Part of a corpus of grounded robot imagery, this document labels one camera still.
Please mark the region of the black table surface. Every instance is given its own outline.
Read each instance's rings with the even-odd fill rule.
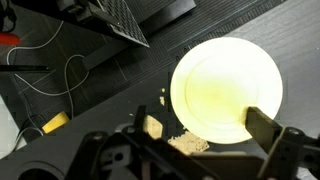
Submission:
[[[227,35],[249,40],[270,54],[280,70],[284,87],[275,120],[283,126],[297,127],[311,137],[317,137],[320,132],[319,9],[319,0],[289,0]],[[112,134],[119,124],[133,121],[132,115],[141,104],[147,105],[149,113],[160,121],[168,121],[164,119],[168,108],[160,105],[159,97],[164,96],[169,102],[169,83],[175,66],[173,63],[154,72],[150,78],[79,115],[54,134],[39,138],[1,160],[0,177],[13,179],[25,168],[43,166],[30,163],[35,161],[47,162],[62,174],[66,173],[86,133],[107,131]],[[162,88],[166,89],[165,93],[161,92]],[[171,126],[165,127],[168,135],[165,138],[177,133],[179,125]],[[212,144],[211,150],[262,155],[258,146],[250,141],[228,146]],[[307,173],[300,177],[312,179]]]

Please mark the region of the white plate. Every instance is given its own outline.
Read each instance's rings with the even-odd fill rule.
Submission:
[[[189,51],[176,67],[171,101],[181,123],[198,137],[220,144],[251,138],[244,126],[248,106],[273,119],[282,80],[272,58],[238,38],[217,38]]]

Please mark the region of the red object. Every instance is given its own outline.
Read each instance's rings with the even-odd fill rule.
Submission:
[[[11,33],[0,32],[0,44],[17,45],[20,38]]]

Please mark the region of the perforated metal sheet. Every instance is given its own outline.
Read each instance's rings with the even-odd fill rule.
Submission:
[[[103,11],[116,17],[122,27],[111,26],[113,32],[138,44],[149,47],[130,9],[123,0],[100,0]]]

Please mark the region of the yellow sponge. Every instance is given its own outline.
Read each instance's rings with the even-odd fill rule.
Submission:
[[[46,125],[42,127],[43,131],[48,134],[49,132],[57,129],[69,121],[69,117],[65,112],[60,112],[52,118]]]

